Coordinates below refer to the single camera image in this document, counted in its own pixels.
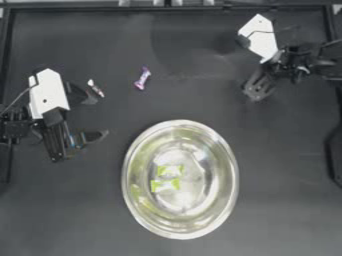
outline bowl rim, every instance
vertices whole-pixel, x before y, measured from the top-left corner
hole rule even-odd
[[[141,143],[149,138],[149,136],[152,136],[156,132],[158,132],[162,129],[166,129],[172,126],[174,126],[174,127],[194,126],[200,129],[205,130],[206,133],[209,133],[212,136],[214,136],[214,138],[217,138],[218,142],[221,143],[225,150],[228,151],[228,156],[230,158],[230,163],[233,166],[233,169],[232,169],[233,188],[232,188],[230,197],[228,199],[226,207],[222,209],[220,216],[213,220],[213,222],[204,229],[196,230],[189,233],[176,233],[176,232],[166,231],[166,230],[158,228],[156,225],[152,225],[150,222],[141,215],[140,211],[137,210],[134,203],[132,202],[130,195],[129,195],[129,189],[128,189],[129,164],[130,164],[130,161],[134,156],[137,148],[140,147]],[[233,212],[233,209],[236,207],[238,194],[240,194],[240,167],[238,167],[236,155],[233,153],[229,143],[226,142],[224,137],[218,134],[218,132],[214,129],[212,129],[209,126],[206,126],[205,124],[196,122],[196,121],[180,119],[180,120],[165,121],[165,122],[161,122],[161,123],[153,125],[137,137],[137,139],[134,140],[134,142],[129,148],[129,151],[126,153],[124,167],[122,167],[122,192],[124,192],[124,198],[125,198],[126,205],[132,211],[132,214],[134,215],[136,220],[153,233],[156,233],[157,235],[160,235],[162,237],[166,237],[170,239],[180,239],[180,240],[194,239],[194,238],[205,236],[206,234],[213,232],[228,220],[228,218]]]

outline stainless steel bowl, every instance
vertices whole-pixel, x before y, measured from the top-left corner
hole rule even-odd
[[[161,175],[161,166],[177,171]],[[168,121],[137,138],[124,164],[124,196],[137,221],[156,234],[193,239],[210,233],[233,211],[238,187],[233,151],[206,125]]]

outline black table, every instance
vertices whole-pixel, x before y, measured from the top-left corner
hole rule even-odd
[[[53,164],[43,145],[15,149],[14,179],[0,197],[2,256],[341,255],[342,191],[328,178],[324,141],[339,124],[335,90],[319,78],[284,82],[254,104],[240,84],[260,61],[234,43],[256,12],[21,11],[15,17],[6,100],[47,65],[106,98],[70,113],[71,127],[109,128],[108,139]],[[279,12],[289,42],[327,40],[320,11]],[[153,72],[134,88],[142,66]],[[232,217],[204,238],[174,241],[136,221],[121,191],[130,143],[152,125],[190,119],[230,143],[241,167]]]

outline black cable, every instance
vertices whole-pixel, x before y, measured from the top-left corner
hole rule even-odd
[[[17,102],[23,98],[23,96],[31,91],[31,89],[34,89],[38,86],[34,85],[31,87],[29,87],[15,98],[15,100],[11,102],[11,104],[6,107],[6,109],[0,112],[0,117],[7,113],[7,111],[14,107],[14,105],[17,104]]]
[[[289,26],[289,27],[285,27],[283,29],[280,29],[279,31],[265,31],[265,30],[254,30],[252,31],[252,33],[246,36],[246,38],[250,38],[254,33],[264,33],[264,34],[277,34],[277,33],[281,33],[287,30],[292,30],[292,29],[296,29],[296,28],[300,28],[301,26],[300,25],[295,25],[295,26]]]

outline cable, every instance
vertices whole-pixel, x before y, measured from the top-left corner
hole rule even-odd
[[[295,26],[285,27],[285,28],[280,29],[279,31],[254,30],[254,31],[252,31],[252,33],[246,36],[246,38],[250,38],[250,37],[254,35],[254,33],[277,34],[277,33],[281,33],[281,32],[284,32],[284,31],[287,31],[287,30],[292,30],[292,29],[296,29],[296,28],[300,28],[300,27],[301,27],[301,25],[295,25]]]
[[[23,98],[23,96],[38,86],[34,85],[31,87],[29,87],[15,98],[15,100],[11,102],[11,104],[6,107],[6,109],[0,112],[0,117],[7,113],[7,111],[14,107],[14,105],[17,104],[17,102]]]
[[[323,44],[323,48],[331,47],[332,45],[340,44],[340,43],[342,43],[342,38]]]

